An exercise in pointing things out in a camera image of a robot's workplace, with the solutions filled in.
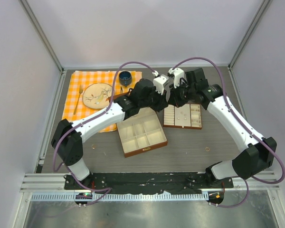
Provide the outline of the brown jewelry box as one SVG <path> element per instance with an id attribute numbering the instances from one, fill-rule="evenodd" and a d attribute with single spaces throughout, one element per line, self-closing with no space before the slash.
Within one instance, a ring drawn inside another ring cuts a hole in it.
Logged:
<path id="1" fill-rule="evenodd" d="M 124 156 L 164 147 L 168 144 L 157 113 L 149 107 L 142 108 L 129 119 L 105 128 L 107 132 L 118 131 Z"/>

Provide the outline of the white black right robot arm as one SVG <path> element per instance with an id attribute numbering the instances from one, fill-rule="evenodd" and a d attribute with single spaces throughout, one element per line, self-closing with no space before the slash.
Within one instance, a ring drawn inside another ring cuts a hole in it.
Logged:
<path id="1" fill-rule="evenodd" d="M 168 103 L 175 107 L 188 102 L 200 104 L 223 125 L 239 149 L 236 158 L 206 169 L 205 182 L 209 187 L 217 187 L 227 177 L 239 176 L 246 180 L 272 166 L 274 156 L 268 148 L 275 151 L 276 141 L 272 137 L 264 138 L 249 125 L 229 98 L 223 96 L 222 88 L 218 84 L 209 85 L 202 68 L 187 72 L 171 68 L 168 76 L 173 78 Z"/>

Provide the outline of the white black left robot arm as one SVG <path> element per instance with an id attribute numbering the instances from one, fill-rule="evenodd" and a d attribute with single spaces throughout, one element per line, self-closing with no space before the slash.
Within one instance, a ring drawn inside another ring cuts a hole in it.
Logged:
<path id="1" fill-rule="evenodd" d="M 157 112 L 168 106 L 164 76 L 141 79 L 128 93 L 111 96 L 104 109 L 81 120 L 58 123 L 51 145 L 55 156 L 71 173 L 80 189 L 92 186 L 93 175 L 83 159 L 83 144 L 102 129 L 117 124 L 125 157 L 168 144 Z"/>

